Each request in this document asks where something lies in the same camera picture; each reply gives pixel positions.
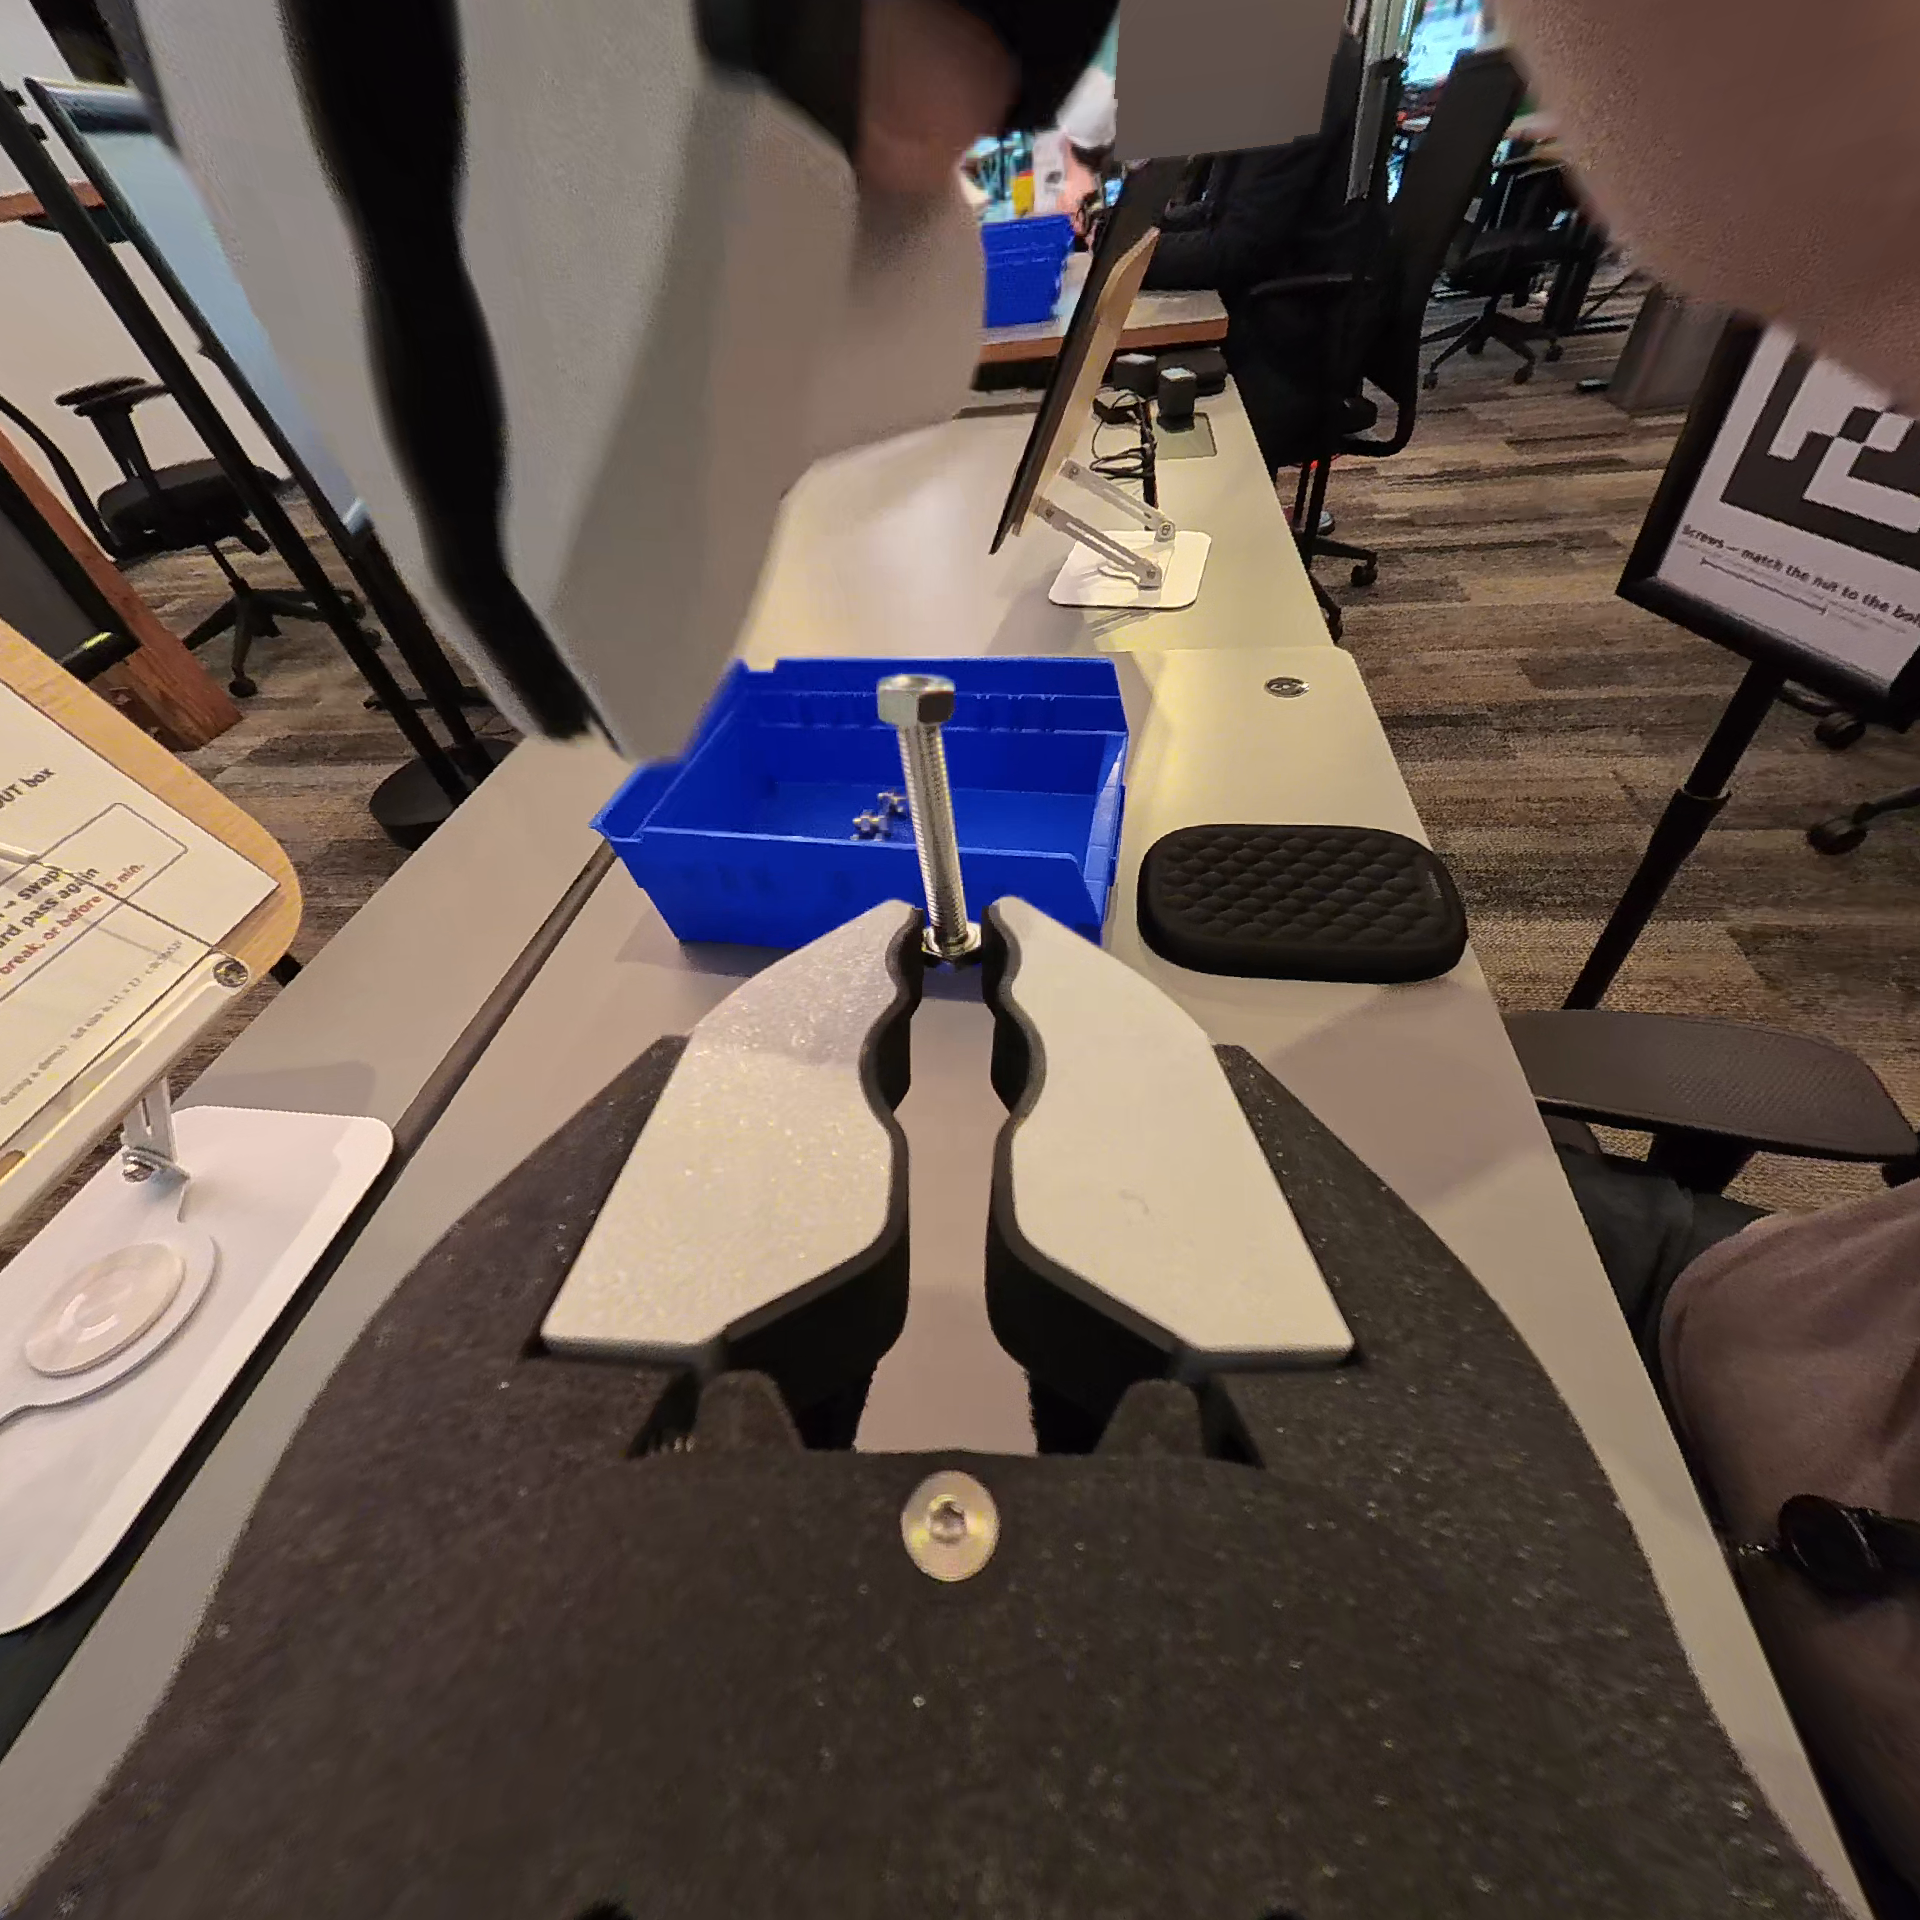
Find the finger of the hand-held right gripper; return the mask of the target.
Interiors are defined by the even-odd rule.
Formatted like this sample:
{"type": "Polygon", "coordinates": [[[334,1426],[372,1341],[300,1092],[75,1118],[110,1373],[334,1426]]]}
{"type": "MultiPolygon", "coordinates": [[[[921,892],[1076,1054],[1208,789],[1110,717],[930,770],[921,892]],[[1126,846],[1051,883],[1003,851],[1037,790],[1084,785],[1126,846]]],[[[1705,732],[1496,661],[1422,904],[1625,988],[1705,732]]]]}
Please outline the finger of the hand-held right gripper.
{"type": "Polygon", "coordinates": [[[976,352],[961,186],[861,190],[854,155],[708,59],[696,5],[581,5],[582,490],[538,578],[582,734],[690,729],[781,496],[818,459],[952,411],[976,352]]]}
{"type": "Polygon", "coordinates": [[[582,490],[581,5],[132,5],[132,72],[298,410],[529,734],[582,490]]]}

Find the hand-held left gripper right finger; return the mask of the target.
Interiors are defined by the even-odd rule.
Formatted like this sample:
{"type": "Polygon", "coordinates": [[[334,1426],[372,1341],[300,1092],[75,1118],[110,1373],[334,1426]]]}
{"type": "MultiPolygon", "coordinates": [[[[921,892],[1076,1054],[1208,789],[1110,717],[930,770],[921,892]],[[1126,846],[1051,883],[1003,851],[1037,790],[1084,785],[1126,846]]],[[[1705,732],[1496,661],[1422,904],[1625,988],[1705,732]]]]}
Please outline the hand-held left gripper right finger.
{"type": "Polygon", "coordinates": [[[986,1296],[1044,1451],[1141,1384],[1338,1370],[1356,1334],[1208,1032],[1036,905],[981,915],[993,1089],[986,1296]]]}

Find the grey metal trash bin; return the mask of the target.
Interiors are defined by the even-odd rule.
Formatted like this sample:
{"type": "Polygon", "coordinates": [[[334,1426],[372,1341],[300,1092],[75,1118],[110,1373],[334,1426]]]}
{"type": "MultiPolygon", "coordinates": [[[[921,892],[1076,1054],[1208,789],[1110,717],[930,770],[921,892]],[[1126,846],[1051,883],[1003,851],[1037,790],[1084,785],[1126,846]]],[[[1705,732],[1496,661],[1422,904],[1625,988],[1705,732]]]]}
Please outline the grey metal trash bin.
{"type": "Polygon", "coordinates": [[[1627,417],[1684,411],[1726,331],[1731,308],[1654,284],[1634,318],[1605,397],[1627,417]]]}

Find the person's right hand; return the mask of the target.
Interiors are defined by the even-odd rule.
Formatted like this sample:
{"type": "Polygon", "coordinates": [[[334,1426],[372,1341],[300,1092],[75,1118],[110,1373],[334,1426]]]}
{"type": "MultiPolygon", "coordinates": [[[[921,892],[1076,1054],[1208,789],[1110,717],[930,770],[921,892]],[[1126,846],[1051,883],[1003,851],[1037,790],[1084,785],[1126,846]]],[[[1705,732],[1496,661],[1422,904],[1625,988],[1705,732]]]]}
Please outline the person's right hand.
{"type": "Polygon", "coordinates": [[[996,33],[952,5],[876,5],[858,65],[854,174],[868,197],[926,198],[998,130],[1017,66],[996,33]]]}

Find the long thin steel bolt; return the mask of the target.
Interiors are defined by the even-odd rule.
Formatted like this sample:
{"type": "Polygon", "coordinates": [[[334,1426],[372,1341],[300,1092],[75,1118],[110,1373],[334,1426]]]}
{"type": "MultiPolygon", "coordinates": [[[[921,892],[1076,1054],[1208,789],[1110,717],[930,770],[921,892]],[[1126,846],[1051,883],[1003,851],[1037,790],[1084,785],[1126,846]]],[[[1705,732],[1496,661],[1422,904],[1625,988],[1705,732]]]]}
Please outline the long thin steel bolt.
{"type": "Polygon", "coordinates": [[[958,933],[971,921],[944,729],[953,720],[956,685],[944,677],[893,675],[878,681],[878,716],[897,732],[904,794],[918,851],[926,923],[958,933]]]}

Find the printed instruction sheet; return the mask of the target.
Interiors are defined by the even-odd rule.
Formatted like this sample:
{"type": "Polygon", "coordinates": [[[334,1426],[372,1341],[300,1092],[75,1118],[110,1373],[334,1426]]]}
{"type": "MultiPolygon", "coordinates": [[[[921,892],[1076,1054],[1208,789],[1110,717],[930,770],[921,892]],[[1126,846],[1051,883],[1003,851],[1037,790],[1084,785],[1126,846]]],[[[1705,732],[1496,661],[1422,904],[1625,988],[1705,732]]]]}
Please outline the printed instruction sheet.
{"type": "Polygon", "coordinates": [[[234,958],[267,870],[3,694],[4,1149],[158,1009],[234,958]]]}

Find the black office chair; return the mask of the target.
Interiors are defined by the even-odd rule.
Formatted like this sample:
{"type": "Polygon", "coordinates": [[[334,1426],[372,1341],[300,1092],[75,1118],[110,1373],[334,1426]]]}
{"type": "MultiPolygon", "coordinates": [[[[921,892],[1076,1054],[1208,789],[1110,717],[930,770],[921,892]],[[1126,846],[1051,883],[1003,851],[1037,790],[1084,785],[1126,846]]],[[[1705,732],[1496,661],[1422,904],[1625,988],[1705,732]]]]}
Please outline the black office chair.
{"type": "Polygon", "coordinates": [[[81,522],[117,564],[158,561],[190,548],[208,554],[226,576],[232,594],[184,642],[197,651],[222,633],[232,633],[228,692],[251,700],[256,683],[249,675],[249,656],[256,642],[278,637],[284,617],[321,619],[321,606],[301,587],[249,585],[228,563],[226,542],[237,542],[261,558],[272,552],[272,544],[256,528],[240,486],[217,459],[154,464],[138,432],[136,410],[144,400],[165,396],[169,390],[161,382],[121,376],[54,397],[60,408],[93,425],[124,473],[117,486],[99,496],[88,493],[70,459],[12,400],[3,400],[3,414],[41,449],[81,522]]]}
{"type": "Polygon", "coordinates": [[[1377,552],[1324,534],[1318,523],[1333,467],[1408,445],[1427,302],[1521,97],[1523,76],[1506,51],[1458,58],[1403,157],[1400,190],[1362,204],[1339,267],[1273,278],[1249,297],[1246,316],[1264,344],[1290,349],[1273,452],[1277,468],[1300,473],[1290,516],[1296,552],[1306,566],[1322,556],[1352,563],[1360,589],[1377,585],[1377,552]]]}
{"type": "Polygon", "coordinates": [[[1500,162],[1480,224],[1454,243],[1442,272],[1452,292],[1481,300],[1481,308],[1474,320],[1425,338],[1441,344],[1425,389],[1435,389],[1450,360],[1481,357],[1489,346],[1517,357],[1517,384],[1541,362],[1556,362],[1594,275],[1598,241],[1603,233],[1560,157],[1528,153],[1500,162]]]}
{"type": "Polygon", "coordinates": [[[1603,1152],[1598,1128],[1649,1136],[1651,1170],[1726,1194],[1758,1154],[1916,1178],[1916,1130],[1854,1052],[1692,1016],[1515,1012],[1505,1033],[1550,1139],[1603,1152]]]}

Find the black pole floor stand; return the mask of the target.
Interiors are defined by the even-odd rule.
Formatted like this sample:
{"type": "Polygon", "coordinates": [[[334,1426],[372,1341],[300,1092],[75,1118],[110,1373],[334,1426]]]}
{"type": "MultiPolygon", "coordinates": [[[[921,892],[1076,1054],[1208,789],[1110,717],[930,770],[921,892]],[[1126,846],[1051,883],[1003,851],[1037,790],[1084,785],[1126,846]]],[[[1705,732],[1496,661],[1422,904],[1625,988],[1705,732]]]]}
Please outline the black pole floor stand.
{"type": "MultiPolygon", "coordinates": [[[[401,849],[419,849],[480,781],[508,758],[512,742],[448,734],[426,700],[413,667],[393,646],[307,493],[212,360],[197,331],[155,282],[146,258],[117,226],[81,166],[53,139],[30,130],[24,88],[4,88],[4,155],[30,187],[30,224],[49,226],[73,256],[146,354],[154,382],[169,396],[136,410],[138,432],[155,467],[217,459],[240,486],[256,528],[272,552],[256,556],[237,542],[224,554],[256,587],[301,587],[321,619],[369,685],[369,706],[385,712],[416,752],[376,789],[376,824],[401,849]]],[[[467,712],[489,700],[467,683],[467,712]]]]}

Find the black framed marker sign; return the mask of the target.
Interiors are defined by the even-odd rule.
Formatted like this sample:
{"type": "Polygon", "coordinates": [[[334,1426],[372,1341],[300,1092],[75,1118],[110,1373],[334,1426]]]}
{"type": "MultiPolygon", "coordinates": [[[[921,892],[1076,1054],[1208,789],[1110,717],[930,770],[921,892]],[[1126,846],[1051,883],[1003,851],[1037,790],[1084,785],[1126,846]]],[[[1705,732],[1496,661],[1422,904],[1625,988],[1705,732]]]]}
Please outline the black framed marker sign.
{"type": "Polygon", "coordinates": [[[1616,594],[1744,673],[1574,976],[1571,1012],[1600,1009],[1788,688],[1870,726],[1916,725],[1916,419],[1784,326],[1731,323],[1616,594]]]}

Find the black framed display panel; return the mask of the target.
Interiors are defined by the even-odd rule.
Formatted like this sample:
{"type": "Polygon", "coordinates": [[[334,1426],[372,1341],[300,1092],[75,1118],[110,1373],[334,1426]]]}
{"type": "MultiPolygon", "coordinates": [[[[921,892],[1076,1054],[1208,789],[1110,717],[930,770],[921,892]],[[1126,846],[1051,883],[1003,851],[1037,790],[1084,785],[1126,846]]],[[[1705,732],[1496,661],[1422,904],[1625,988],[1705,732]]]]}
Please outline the black framed display panel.
{"type": "Polygon", "coordinates": [[[53,561],[45,532],[3,508],[3,619],[75,681],[131,661],[138,640],[73,561],[53,561]]]}

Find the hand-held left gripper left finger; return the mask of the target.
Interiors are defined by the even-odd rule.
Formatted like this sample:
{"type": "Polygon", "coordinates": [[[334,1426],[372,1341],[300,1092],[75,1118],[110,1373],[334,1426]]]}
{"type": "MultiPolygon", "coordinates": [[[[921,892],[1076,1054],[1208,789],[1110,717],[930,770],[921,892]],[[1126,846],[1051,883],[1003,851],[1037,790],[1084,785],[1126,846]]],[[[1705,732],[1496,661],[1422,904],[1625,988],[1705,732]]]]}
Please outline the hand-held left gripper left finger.
{"type": "Polygon", "coordinates": [[[697,1022],[549,1306],[546,1354],[773,1379],[850,1449],[906,1328],[917,907],[886,900],[697,1022]]]}

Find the brown wooden post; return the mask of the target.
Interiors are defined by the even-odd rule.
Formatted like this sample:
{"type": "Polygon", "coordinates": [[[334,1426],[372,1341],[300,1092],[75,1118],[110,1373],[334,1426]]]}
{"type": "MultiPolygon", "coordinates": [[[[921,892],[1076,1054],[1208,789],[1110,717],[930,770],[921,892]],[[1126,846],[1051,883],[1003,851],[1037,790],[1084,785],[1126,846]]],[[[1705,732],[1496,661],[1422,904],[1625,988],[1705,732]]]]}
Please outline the brown wooden post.
{"type": "Polygon", "coordinates": [[[93,681],[146,732],[174,752],[205,747],[242,720],[236,700],[171,633],[146,600],[128,582],[81,518],[57,500],[41,473],[3,437],[4,510],[24,534],[82,601],[110,617],[112,633],[132,642],[132,653],[93,681]]]}

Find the black quilted wrist rest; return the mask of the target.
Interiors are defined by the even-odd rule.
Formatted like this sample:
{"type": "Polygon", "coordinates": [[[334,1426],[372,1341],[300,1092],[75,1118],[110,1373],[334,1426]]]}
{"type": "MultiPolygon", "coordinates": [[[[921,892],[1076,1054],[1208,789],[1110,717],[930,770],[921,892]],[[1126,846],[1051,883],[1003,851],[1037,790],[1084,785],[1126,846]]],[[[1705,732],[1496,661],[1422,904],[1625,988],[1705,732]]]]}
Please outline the black quilted wrist rest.
{"type": "Polygon", "coordinates": [[[1200,824],[1164,834],[1136,877],[1142,945],[1208,976],[1413,985],[1464,961],[1446,865],[1378,827],[1200,824]]]}

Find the person's right forearm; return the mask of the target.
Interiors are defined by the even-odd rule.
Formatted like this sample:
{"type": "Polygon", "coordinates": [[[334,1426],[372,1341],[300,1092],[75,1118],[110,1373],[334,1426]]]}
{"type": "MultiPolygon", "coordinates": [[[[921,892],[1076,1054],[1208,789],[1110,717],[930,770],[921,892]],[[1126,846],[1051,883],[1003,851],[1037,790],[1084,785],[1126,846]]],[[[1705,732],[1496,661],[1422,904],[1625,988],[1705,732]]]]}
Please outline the person's right forearm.
{"type": "Polygon", "coordinates": [[[1674,291],[1917,400],[1916,2],[1514,2],[1600,217],[1674,291]]]}

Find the blue plastic parts bin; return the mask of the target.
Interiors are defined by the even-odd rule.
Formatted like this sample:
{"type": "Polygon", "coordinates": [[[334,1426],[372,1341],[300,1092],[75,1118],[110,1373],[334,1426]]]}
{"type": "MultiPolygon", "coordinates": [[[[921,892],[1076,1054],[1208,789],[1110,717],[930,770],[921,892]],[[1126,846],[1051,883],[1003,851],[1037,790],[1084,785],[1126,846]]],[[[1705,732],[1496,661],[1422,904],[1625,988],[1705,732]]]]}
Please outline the blue plastic parts bin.
{"type": "Polygon", "coordinates": [[[1013,330],[1049,320],[1074,245],[1072,217],[1033,213],[988,220],[978,226],[978,238],[986,260],[984,326],[1013,330]]]}
{"type": "Polygon", "coordinates": [[[906,790],[876,688],[953,681],[944,729],[969,915],[1021,899],[1094,945],[1114,890],[1130,720],[1107,656],[733,664],[689,749],[640,769],[594,818],[683,945],[797,949],[886,900],[924,905],[913,825],[853,818],[906,790]]]}

